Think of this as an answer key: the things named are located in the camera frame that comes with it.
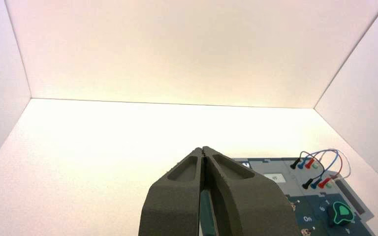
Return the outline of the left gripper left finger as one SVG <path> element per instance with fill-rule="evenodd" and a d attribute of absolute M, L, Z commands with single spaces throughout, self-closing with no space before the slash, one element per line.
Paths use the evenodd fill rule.
<path fill-rule="evenodd" d="M 150 187 L 142 207 L 140 236 L 197 236 L 204 155 L 195 148 Z"/>

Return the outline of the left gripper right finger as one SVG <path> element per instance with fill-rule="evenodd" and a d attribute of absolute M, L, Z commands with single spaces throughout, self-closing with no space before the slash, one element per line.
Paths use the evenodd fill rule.
<path fill-rule="evenodd" d="M 290 201 L 272 180 L 204 147 L 205 184 L 220 236 L 297 236 Z"/>

